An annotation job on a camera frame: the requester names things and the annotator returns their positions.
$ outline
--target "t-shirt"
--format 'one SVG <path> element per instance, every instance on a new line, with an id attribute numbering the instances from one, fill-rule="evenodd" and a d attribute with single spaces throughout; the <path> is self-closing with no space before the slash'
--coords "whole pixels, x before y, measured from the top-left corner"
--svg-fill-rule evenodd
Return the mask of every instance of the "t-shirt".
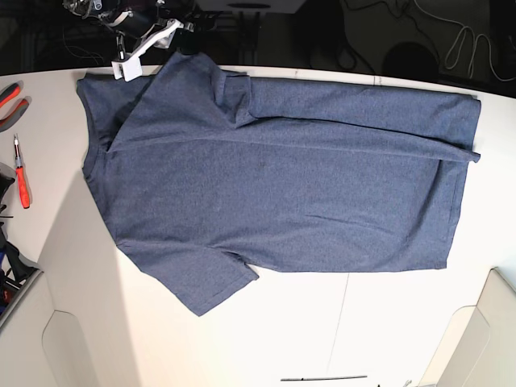
<path id="1" fill-rule="evenodd" d="M 280 272 L 444 268 L 481 104 L 222 71 L 77 83 L 85 179 L 118 248 L 201 315 Z"/>

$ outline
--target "white cable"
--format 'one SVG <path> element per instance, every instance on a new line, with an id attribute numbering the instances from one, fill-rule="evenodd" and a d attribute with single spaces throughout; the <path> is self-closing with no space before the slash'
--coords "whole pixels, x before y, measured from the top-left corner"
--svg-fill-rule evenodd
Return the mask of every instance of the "white cable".
<path id="1" fill-rule="evenodd" d="M 475 72 L 475 54 L 476 54 L 476 48 L 478 47 L 478 41 L 480 40 L 480 38 L 484 38 L 487 41 L 487 46 L 489 48 L 489 67 L 491 68 L 491 72 L 493 73 L 493 75 L 501 82 L 510 82 L 510 81 L 516 80 L 516 77 L 513 77 L 513 78 L 500 78 L 498 76 L 498 74 L 496 74 L 496 72 L 494 71 L 493 59 L 492 59 L 491 39 L 487 35 L 485 35 L 485 34 L 478 34 L 478 35 L 476 35 L 475 31 L 470 26 L 466 26 L 465 24 L 462 24 L 461 22 L 457 22 L 456 20 L 445 19 L 445 18 L 441 18 L 439 16 L 435 16 L 435 15 L 431 14 L 430 12 L 427 12 L 423 8 L 421 8 L 421 6 L 418 4 L 418 0 L 413 0 L 413 1 L 414 1 L 414 5 L 423 14 L 425 14 L 426 16 L 429 16 L 429 17 L 431 17 L 433 19 L 436 19 L 436 20 L 440 20 L 441 22 L 455 24 L 456 26 L 460 27 L 460 30 L 459 30 L 459 33 L 457 34 L 457 37 L 453 41 L 452 46 L 450 47 L 450 49 L 446 53 L 446 56 L 444 57 L 444 68 L 446 70 L 452 70 L 452 69 L 454 69 L 457 66 L 457 63 L 459 62 L 459 59 L 460 59 L 460 54 L 462 53 L 462 46 L 464 45 L 464 41 L 466 40 L 466 35 L 468 34 L 468 32 L 471 32 L 471 35 L 472 35 L 472 54 L 471 54 L 471 59 L 469 60 L 469 66 L 468 66 L 468 77 L 469 77 L 469 79 L 473 78 L 473 74 Z M 453 61 L 452 64 L 448 64 L 450 56 L 451 56 L 452 52 L 456 49 L 456 45 L 459 42 L 459 40 L 460 40 L 460 44 L 459 44 L 459 47 L 457 49 L 456 58 L 455 58 L 455 60 Z"/>

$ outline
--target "white tabletop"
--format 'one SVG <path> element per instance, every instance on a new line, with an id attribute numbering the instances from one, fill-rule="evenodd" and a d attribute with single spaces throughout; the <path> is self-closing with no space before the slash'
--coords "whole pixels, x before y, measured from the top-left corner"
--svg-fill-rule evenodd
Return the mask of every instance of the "white tabletop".
<path id="1" fill-rule="evenodd" d="M 54 306 L 82 325 L 102 385 L 284 385 L 280 378 L 368 375 L 333 385 L 417 385 L 447 322 L 474 305 L 489 269 L 516 261 L 516 100 L 465 89 L 346 73 L 230 67 L 290 77 L 472 94 L 482 102 L 462 214 L 448 269 L 406 273 L 275 273 L 198 318 L 116 249 L 82 179 L 88 146 L 75 93 L 84 70 L 0 77 L 23 83 L 27 113 L 0 133 L 14 166 L 14 133 L 30 186 L 4 200 L 9 239 L 38 261 Z M 2 108 L 5 114 L 13 105 Z"/>

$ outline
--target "cable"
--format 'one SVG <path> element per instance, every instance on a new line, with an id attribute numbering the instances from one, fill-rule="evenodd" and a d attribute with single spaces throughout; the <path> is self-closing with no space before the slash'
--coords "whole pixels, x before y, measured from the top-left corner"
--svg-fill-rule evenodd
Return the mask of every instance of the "cable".
<path id="1" fill-rule="evenodd" d="M 406 18 L 410 19 L 412 21 L 412 23 L 414 24 L 414 27 L 415 27 L 416 31 L 419 32 L 421 35 L 423 35 L 425 37 L 425 39 L 427 39 L 427 41 L 430 43 L 430 46 L 432 47 L 432 50 L 434 50 L 434 53 L 437 56 L 438 64 L 441 63 L 441 58 L 440 58 L 440 55 L 439 55 L 439 50 L 437 49 L 437 46 L 435 46 L 434 40 L 432 40 L 432 38 L 425 31 L 423 31 L 419 27 L 417 20 L 414 19 L 414 17 L 408 13 L 408 10 L 409 10 L 409 7 L 410 7 L 410 0 L 408 2 L 406 2 L 405 4 L 403 4 L 402 6 L 400 6 L 400 4 L 398 3 L 398 0 L 395 0 L 395 2 L 394 2 L 395 8 L 397 10 L 399 10 L 399 12 L 400 12 L 399 15 L 396 15 L 390 9 L 390 5 L 386 1 L 384 1 L 384 0 L 380 0 L 379 2 L 373 2 L 373 3 L 368 4 L 366 6 L 358 6 L 358 7 L 351 7 L 351 6 L 349 6 L 349 4 L 347 3 L 347 0 L 340 0 L 340 2 L 341 2 L 342 5 L 345 5 L 348 10 L 351 10 L 351 11 L 367 10 L 368 8 L 373 8 L 373 7 L 378 6 L 378 5 L 381 4 L 381 5 L 383 5 L 383 6 L 385 6 L 387 8 L 387 11 L 396 20 L 399 20 L 399 19 L 401 19 L 403 17 L 406 17 Z"/>
<path id="2" fill-rule="evenodd" d="M 354 48 L 353 46 L 351 46 L 351 44 L 349 43 L 349 41 L 347 40 L 347 34 L 346 34 L 346 11 L 344 9 L 344 5 L 347 6 L 347 2 L 346 0 L 340 0 L 340 8 L 342 9 L 342 13 L 343 13 L 343 29 L 344 29 L 344 34 L 343 34 L 343 37 L 344 37 L 344 42 L 343 42 L 343 47 L 340 49 L 340 50 L 337 50 L 337 52 L 335 53 L 335 57 L 336 57 L 336 60 L 337 60 L 337 64 L 339 65 L 340 68 L 344 69 L 345 71 L 351 71 L 353 70 L 355 67 L 356 67 L 356 64 L 357 64 L 357 59 L 358 58 L 368 69 L 369 71 L 372 73 L 372 75 L 376 75 L 377 72 L 374 71 L 374 69 L 372 68 L 372 66 L 369 64 L 369 62 L 367 62 L 365 60 L 365 58 L 363 56 L 361 56 Z M 350 54 L 350 57 L 352 58 L 353 60 L 353 65 L 351 67 L 346 67 L 346 66 L 343 66 L 341 63 L 340 63 L 340 56 L 342 55 L 342 51 L 346 49 L 348 51 L 348 53 Z"/>
<path id="3" fill-rule="evenodd" d="M 475 73 L 475 54 L 476 54 L 476 49 L 478 47 L 478 42 L 479 42 L 480 38 L 484 38 L 487 41 L 487 45 L 488 45 L 488 48 L 489 48 L 489 67 L 491 68 L 491 72 L 493 73 L 493 75 L 500 82 L 510 82 L 510 81 L 516 80 L 516 77 L 500 78 L 498 76 L 498 74 L 496 73 L 496 71 L 494 71 L 494 67 L 493 67 L 493 54 L 492 54 L 492 47 L 491 47 L 492 44 L 491 44 L 491 39 L 487 35 L 485 35 L 485 34 L 478 34 L 477 35 L 477 34 L 475 34 L 475 31 L 470 26 L 466 26 L 465 24 L 462 24 L 461 22 L 457 22 L 456 20 L 445 19 L 445 18 L 441 18 L 441 17 L 436 16 L 436 15 L 433 15 L 430 12 L 428 12 L 428 11 L 424 10 L 423 8 L 421 8 L 421 6 L 418 4 L 418 0 L 412 0 L 412 1 L 414 1 L 414 5 L 423 14 L 425 14 L 426 16 L 429 16 L 429 17 L 431 17 L 433 19 L 436 19 L 436 20 L 439 20 L 441 22 L 455 24 L 456 26 L 460 27 L 460 30 L 459 30 L 459 33 L 457 34 L 457 37 L 453 41 L 452 46 L 450 47 L 450 49 L 448 50 L 446 56 L 444 57 L 444 68 L 446 70 L 454 69 L 457 66 L 457 63 L 459 63 L 459 58 L 460 58 L 460 54 L 462 53 L 462 46 L 464 45 L 464 41 L 466 40 L 466 35 L 468 34 L 468 32 L 471 32 L 471 34 L 472 34 L 472 54 L 471 54 L 471 59 L 469 60 L 469 65 L 468 65 L 468 77 L 469 77 L 469 79 L 473 78 L 473 74 Z M 455 60 L 454 60 L 454 62 L 452 64 L 448 64 L 448 60 L 450 59 L 450 55 L 456 49 L 456 45 L 459 42 L 460 37 L 462 37 L 462 39 L 460 40 L 459 48 L 457 49 L 457 56 L 456 56 L 456 58 L 455 58 Z"/>
<path id="4" fill-rule="evenodd" d="M 102 64 L 102 63 L 104 63 L 104 57 L 103 57 L 102 55 L 100 55 L 99 53 L 97 53 L 97 52 L 90 52 L 90 51 L 88 51 L 88 50 L 86 50 L 86 49 L 84 49 L 84 48 L 78 47 L 78 46 L 68 46 L 68 45 L 66 44 L 66 39 L 64 38 L 64 37 L 65 37 L 65 34 L 64 34 L 64 33 L 65 33 L 65 30 L 64 30 L 64 29 L 65 29 L 65 27 L 63 27 L 63 29 L 62 29 L 62 32 L 63 32 L 63 44 L 65 45 L 64 47 L 66 48 L 66 51 L 68 51 L 71 55 L 75 56 L 76 58 L 80 58 L 80 59 L 93 59 L 93 60 L 95 60 L 95 63 L 96 63 L 97 65 L 99 65 L 99 63 L 98 63 L 97 59 L 100 59 L 100 60 L 102 61 L 102 62 L 101 62 L 101 64 Z M 86 56 L 80 56 L 80 55 L 74 54 L 74 53 L 70 50 L 70 48 L 75 48 L 75 49 L 81 50 L 81 51 L 83 51 L 85 54 L 88 54 L 88 55 L 86 55 Z"/>

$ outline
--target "black cable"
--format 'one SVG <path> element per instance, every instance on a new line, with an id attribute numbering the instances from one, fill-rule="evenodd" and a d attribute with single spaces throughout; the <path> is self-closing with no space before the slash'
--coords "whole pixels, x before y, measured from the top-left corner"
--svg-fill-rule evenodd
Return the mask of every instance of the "black cable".
<path id="1" fill-rule="evenodd" d="M 354 48 L 353 46 L 349 43 L 349 40 L 347 40 L 347 34 L 346 34 L 346 18 L 344 18 L 344 15 L 343 15 L 343 39 L 344 39 L 344 42 L 343 42 L 343 45 L 340 49 L 337 49 L 336 53 L 335 53 L 335 59 L 336 59 L 336 62 L 337 62 L 337 65 L 343 69 L 344 71 L 352 71 L 355 69 L 356 65 L 358 64 L 358 60 L 360 60 L 360 62 L 362 62 L 368 69 L 369 71 L 372 73 L 372 75 L 376 75 L 377 73 L 374 71 L 374 69 L 372 68 L 371 64 L 369 64 L 369 62 L 367 62 L 365 60 L 365 58 L 363 56 L 361 56 Z M 351 57 L 352 59 L 352 65 L 351 66 L 344 66 L 342 65 L 342 63 L 340 62 L 340 57 L 342 56 L 342 53 L 343 51 L 346 50 L 347 53 L 349 54 L 349 56 Z"/>
<path id="2" fill-rule="evenodd" d="M 440 65 L 441 63 L 441 58 L 440 58 L 440 55 L 439 55 L 439 50 L 437 49 L 437 47 L 435 46 L 435 43 L 434 43 L 434 40 L 432 40 L 432 38 L 425 32 L 423 31 L 419 25 L 418 25 L 418 22 L 416 19 L 414 19 L 414 17 L 412 15 L 410 15 L 408 13 L 408 10 L 410 8 L 410 4 L 411 4 L 411 0 L 408 0 L 407 2 L 405 2 L 403 5 L 400 6 L 398 0 L 394 0 L 394 4 L 395 4 L 395 7 L 397 10 L 399 10 L 400 14 L 399 15 L 396 15 L 391 9 L 390 9 L 390 5 L 384 1 L 384 0 L 380 0 L 378 2 L 373 2 L 371 4 L 368 4 L 366 6 L 358 6 L 358 7 L 350 7 L 349 6 L 349 3 L 347 2 L 347 0 L 341 0 L 345 5 L 346 5 L 346 8 L 348 10 L 351 10 L 351 11 L 357 11 L 357 10 L 367 10 L 368 8 L 373 8 L 375 6 L 378 6 L 380 4 L 384 5 L 386 8 L 387 8 L 387 11 L 390 13 L 390 15 L 395 18 L 396 20 L 399 20 L 403 17 L 407 17 L 408 19 L 410 19 L 412 21 L 412 23 L 414 24 L 414 27 L 416 29 L 416 31 L 418 31 L 421 35 L 423 35 L 427 41 L 430 43 L 431 47 L 432 47 L 432 50 L 435 52 L 435 55 L 437 56 L 437 63 Z"/>
<path id="3" fill-rule="evenodd" d="M 39 53 L 35 56 L 34 65 L 37 65 L 37 66 L 39 66 L 38 68 L 40 68 L 41 66 L 45 65 L 48 62 L 48 59 L 52 59 L 53 56 L 55 56 L 57 53 L 61 54 L 61 53 L 65 53 L 65 52 L 68 55 L 76 57 L 78 59 L 77 64 L 81 63 L 81 60 L 83 60 L 83 59 L 84 60 L 92 60 L 96 66 L 103 66 L 106 64 L 106 60 L 104 59 L 104 57 L 102 55 L 97 54 L 95 52 L 90 52 L 89 50 L 86 50 L 85 48 L 82 48 L 82 47 L 78 47 L 76 45 L 69 45 L 67 43 L 67 41 L 64 39 L 64 35 L 65 34 L 69 35 L 69 33 L 71 31 L 77 31 L 78 35 L 86 35 L 84 33 L 84 31 L 81 29 L 80 24 L 78 26 L 61 24 L 59 32 L 57 32 L 57 27 L 55 28 L 55 31 L 53 31 L 51 28 L 42 31 L 46 34 L 46 36 L 44 37 L 44 41 L 47 43 L 47 45 L 50 44 L 51 47 L 46 48 L 47 46 L 45 46 L 44 49 L 41 52 L 39 52 L 39 50 L 37 49 L 38 41 L 37 40 L 35 41 L 36 52 L 39 52 Z M 78 57 L 77 56 L 78 54 L 76 54 L 77 50 L 81 54 L 85 54 L 85 55 L 84 56 L 79 55 L 80 57 Z"/>

